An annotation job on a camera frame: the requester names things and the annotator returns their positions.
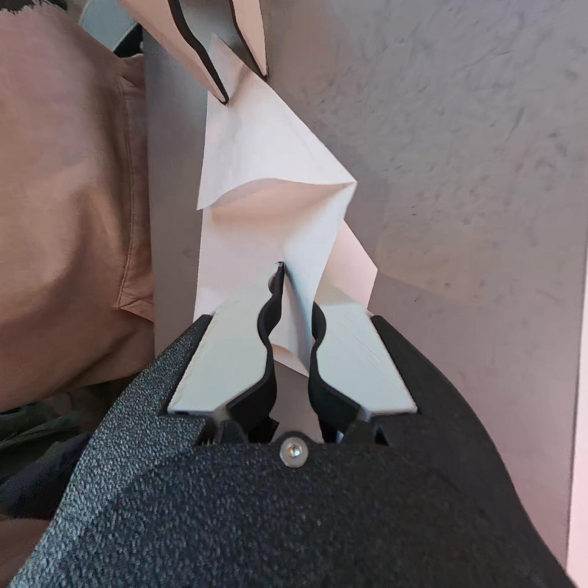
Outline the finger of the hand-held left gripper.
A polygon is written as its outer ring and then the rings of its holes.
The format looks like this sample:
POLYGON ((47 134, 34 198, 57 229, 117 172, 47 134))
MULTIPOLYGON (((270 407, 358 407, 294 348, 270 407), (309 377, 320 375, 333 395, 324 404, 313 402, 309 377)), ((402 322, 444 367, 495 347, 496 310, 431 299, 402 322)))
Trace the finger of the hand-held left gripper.
POLYGON ((149 34, 220 103, 229 96, 202 43, 192 33, 179 1, 120 1, 149 34))
POLYGON ((268 78, 260 1, 230 1, 233 23, 262 79, 268 78))

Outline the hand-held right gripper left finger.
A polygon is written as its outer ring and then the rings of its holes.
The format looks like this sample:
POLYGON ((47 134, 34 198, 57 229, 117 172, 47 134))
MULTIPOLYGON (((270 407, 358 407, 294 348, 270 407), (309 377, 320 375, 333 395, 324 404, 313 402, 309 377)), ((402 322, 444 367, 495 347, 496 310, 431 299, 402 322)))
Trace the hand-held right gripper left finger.
POLYGON ((245 433, 267 420, 277 397, 270 334, 282 317, 286 267, 277 262, 229 295, 208 324, 167 405, 169 415, 232 421, 245 433))

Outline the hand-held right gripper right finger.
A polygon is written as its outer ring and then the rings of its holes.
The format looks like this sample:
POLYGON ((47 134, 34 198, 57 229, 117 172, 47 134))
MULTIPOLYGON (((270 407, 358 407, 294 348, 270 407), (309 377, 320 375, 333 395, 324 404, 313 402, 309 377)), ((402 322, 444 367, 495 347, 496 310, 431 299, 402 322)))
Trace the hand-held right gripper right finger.
POLYGON ((355 423, 414 415, 417 404, 371 315, 352 300, 314 302, 308 395, 323 437, 344 437, 355 423))

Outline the white paper sheet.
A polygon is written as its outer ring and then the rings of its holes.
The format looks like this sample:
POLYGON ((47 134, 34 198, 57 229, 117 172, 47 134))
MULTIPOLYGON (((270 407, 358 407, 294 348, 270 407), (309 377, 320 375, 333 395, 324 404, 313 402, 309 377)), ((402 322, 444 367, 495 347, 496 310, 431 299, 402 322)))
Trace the white paper sheet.
POLYGON ((344 220, 357 181, 218 36, 209 53, 229 102, 208 95, 195 317, 284 262, 282 318, 270 341, 277 361, 307 375, 320 281, 366 307, 378 272, 344 220))
POLYGON ((567 572, 577 587, 587 587, 587 295, 584 296, 571 470, 567 572))

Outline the black mesh office chair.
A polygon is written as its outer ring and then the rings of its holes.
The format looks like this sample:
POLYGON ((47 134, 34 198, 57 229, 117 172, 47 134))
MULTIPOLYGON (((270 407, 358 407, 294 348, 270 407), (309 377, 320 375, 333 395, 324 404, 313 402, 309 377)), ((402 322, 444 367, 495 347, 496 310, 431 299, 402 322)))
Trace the black mesh office chair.
POLYGON ((114 48, 114 54, 119 58, 130 58, 143 54, 143 28, 136 24, 114 48))

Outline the person's dark trousers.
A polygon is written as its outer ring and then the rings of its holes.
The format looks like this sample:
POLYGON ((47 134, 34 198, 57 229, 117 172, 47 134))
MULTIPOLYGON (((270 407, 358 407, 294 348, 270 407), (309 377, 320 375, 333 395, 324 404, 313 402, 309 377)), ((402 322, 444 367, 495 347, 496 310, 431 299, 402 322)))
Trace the person's dark trousers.
POLYGON ((53 518, 107 409, 42 401, 1 413, 1 513, 53 518))

